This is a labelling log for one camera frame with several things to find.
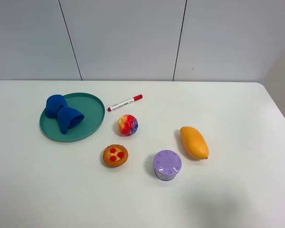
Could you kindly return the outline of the red capped white marker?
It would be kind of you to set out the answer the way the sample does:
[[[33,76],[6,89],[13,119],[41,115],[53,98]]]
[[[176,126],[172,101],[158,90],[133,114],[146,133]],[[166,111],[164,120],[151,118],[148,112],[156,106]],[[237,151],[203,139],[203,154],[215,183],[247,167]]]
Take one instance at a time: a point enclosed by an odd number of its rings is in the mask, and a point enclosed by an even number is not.
[[[108,107],[107,110],[108,110],[109,112],[114,111],[114,110],[116,110],[116,109],[118,109],[118,108],[120,108],[120,107],[123,107],[123,106],[125,106],[125,105],[130,104],[130,103],[133,103],[133,102],[135,102],[135,101],[138,101],[138,100],[140,100],[140,99],[142,99],[142,98],[143,98],[143,95],[142,95],[142,94],[137,95],[137,96],[132,97],[132,98],[130,98],[130,99],[127,99],[127,100],[125,100],[125,101],[122,101],[122,102],[119,102],[119,103],[117,103],[117,104],[114,104],[114,105]]]

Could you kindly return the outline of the yellow toy mango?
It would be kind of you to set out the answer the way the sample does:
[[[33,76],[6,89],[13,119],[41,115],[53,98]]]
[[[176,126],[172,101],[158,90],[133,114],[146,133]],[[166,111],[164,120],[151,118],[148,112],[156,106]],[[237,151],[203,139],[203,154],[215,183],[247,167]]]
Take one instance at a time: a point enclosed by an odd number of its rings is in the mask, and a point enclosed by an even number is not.
[[[195,128],[184,126],[180,135],[186,152],[196,160],[205,160],[209,157],[209,148],[202,134]]]

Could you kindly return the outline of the rainbow squishy ball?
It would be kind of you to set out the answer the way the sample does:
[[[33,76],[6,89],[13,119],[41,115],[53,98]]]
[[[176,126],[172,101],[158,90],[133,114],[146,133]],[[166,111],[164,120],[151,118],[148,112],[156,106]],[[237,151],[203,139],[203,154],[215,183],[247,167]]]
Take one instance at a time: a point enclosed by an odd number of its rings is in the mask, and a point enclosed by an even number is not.
[[[138,121],[130,114],[121,116],[117,122],[117,130],[123,136],[131,136],[136,133],[137,129]]]

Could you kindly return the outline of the round teal plate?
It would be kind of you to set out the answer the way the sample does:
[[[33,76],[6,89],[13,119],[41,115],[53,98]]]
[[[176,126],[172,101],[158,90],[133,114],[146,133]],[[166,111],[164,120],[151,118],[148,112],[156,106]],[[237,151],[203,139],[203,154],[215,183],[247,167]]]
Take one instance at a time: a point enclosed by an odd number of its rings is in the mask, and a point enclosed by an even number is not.
[[[62,143],[80,141],[95,133],[105,117],[103,102],[98,97],[88,93],[71,93],[64,95],[64,98],[71,108],[78,110],[85,116],[83,121],[63,134],[59,129],[58,121],[54,118],[48,118],[46,111],[43,111],[39,120],[41,132],[47,138]]]

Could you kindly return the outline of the blue rolled cloth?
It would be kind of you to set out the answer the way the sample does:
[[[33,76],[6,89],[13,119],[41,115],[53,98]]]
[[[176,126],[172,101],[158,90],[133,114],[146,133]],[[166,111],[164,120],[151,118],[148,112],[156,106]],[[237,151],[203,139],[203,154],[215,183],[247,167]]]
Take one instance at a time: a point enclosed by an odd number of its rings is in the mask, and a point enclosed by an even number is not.
[[[48,118],[57,120],[61,133],[78,126],[85,116],[78,110],[68,106],[62,95],[52,95],[47,99],[45,114]]]

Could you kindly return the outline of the purple lidded round jar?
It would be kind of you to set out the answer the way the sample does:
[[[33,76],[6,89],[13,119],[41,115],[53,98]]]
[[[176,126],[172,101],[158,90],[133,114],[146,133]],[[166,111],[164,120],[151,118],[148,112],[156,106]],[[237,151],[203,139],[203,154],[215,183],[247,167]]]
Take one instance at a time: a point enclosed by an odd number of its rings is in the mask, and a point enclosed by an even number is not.
[[[171,181],[180,172],[182,161],[180,156],[171,150],[162,150],[156,153],[153,159],[153,168],[156,177],[162,181]]]

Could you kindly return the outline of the toy fruit tart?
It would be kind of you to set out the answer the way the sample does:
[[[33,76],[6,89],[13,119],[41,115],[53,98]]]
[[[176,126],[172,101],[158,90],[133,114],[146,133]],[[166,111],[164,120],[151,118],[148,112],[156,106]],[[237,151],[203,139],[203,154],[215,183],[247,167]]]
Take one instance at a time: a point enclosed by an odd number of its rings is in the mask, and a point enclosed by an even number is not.
[[[118,144],[112,144],[105,148],[103,152],[103,161],[109,167],[119,167],[128,159],[128,150]]]

